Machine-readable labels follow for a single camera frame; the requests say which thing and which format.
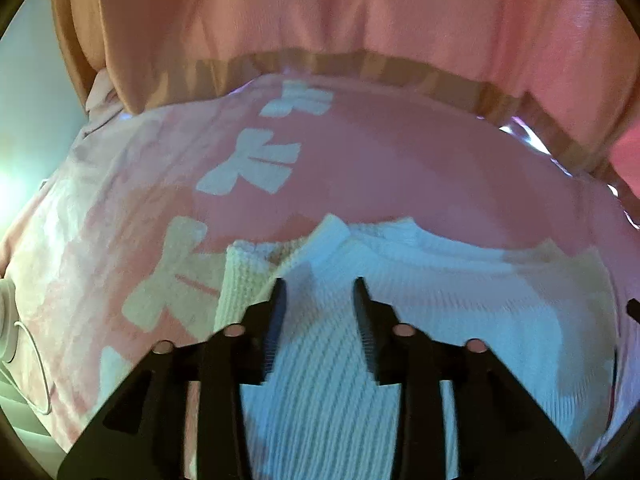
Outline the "white red black knit sweater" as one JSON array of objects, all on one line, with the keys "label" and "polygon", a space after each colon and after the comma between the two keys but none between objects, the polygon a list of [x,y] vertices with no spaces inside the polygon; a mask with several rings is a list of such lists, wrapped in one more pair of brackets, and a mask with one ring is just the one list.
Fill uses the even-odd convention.
[{"label": "white red black knit sweater", "polygon": [[460,347],[484,341],[582,460],[610,419],[615,299],[594,248],[528,249],[447,240],[411,219],[348,224],[327,216],[310,235],[238,240],[226,252],[216,323],[239,322],[286,285],[286,312],[265,385],[242,388],[258,479],[385,479],[392,470],[399,390],[368,370],[354,285],[398,322]]}]

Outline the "white nightstand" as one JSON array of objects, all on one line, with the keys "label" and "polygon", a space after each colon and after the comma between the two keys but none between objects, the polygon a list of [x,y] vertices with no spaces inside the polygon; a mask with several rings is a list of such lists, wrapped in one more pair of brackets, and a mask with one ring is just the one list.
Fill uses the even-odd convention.
[{"label": "white nightstand", "polygon": [[9,374],[1,367],[1,408],[14,431],[34,456],[36,462],[51,478],[58,475],[66,453],[53,440],[34,411],[9,381]]}]

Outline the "white perforated bedside lamp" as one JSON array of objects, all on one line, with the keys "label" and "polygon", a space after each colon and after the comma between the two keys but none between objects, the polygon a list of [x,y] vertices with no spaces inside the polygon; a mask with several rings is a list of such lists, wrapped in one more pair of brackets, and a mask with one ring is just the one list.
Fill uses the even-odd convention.
[{"label": "white perforated bedside lamp", "polygon": [[0,356],[3,363],[14,359],[17,347],[18,312],[15,285],[9,278],[0,280]]}]

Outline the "pink bed sheet with bows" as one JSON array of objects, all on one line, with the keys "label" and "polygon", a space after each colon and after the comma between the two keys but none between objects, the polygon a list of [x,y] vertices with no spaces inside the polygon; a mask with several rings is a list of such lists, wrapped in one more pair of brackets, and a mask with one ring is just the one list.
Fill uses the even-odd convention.
[{"label": "pink bed sheet with bows", "polygon": [[155,341],[195,344],[228,247],[411,219],[479,248],[597,249],[615,299],[610,419],[639,400],[639,233],[610,189],[486,120],[408,91],[265,76],[206,102],[126,113],[99,76],[90,119],[1,243],[24,330],[10,370],[69,450]]}]

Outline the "pink curtain with tan hem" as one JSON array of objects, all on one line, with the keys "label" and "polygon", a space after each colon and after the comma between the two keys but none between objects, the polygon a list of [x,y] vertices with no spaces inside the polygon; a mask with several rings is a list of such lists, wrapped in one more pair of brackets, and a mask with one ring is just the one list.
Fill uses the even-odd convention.
[{"label": "pink curtain with tan hem", "polygon": [[80,96],[130,112],[268,73],[407,86],[518,116],[572,169],[639,183],[639,40],[615,0],[52,0]]}]

